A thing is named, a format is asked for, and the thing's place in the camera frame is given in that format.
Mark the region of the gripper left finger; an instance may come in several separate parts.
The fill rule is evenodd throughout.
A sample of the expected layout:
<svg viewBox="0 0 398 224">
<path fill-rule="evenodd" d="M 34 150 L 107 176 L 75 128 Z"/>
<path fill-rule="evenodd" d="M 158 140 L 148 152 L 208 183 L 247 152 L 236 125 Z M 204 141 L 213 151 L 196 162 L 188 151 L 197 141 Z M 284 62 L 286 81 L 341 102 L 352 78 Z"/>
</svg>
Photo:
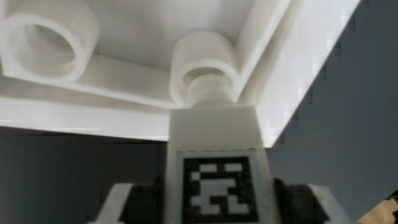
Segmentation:
<svg viewBox="0 0 398 224">
<path fill-rule="evenodd" d="M 116 183 L 94 220 L 87 224 L 160 224 L 162 186 Z"/>
</svg>

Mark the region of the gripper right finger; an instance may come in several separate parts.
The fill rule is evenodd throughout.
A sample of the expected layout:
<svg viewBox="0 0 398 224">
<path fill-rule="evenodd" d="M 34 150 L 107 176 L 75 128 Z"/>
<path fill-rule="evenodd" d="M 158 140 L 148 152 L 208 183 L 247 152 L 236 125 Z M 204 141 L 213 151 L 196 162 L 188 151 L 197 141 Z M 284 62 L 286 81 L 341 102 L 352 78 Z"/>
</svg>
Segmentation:
<svg viewBox="0 0 398 224">
<path fill-rule="evenodd" d="M 331 189 L 313 184 L 286 184 L 274 179 L 274 224 L 354 224 Z"/>
</svg>

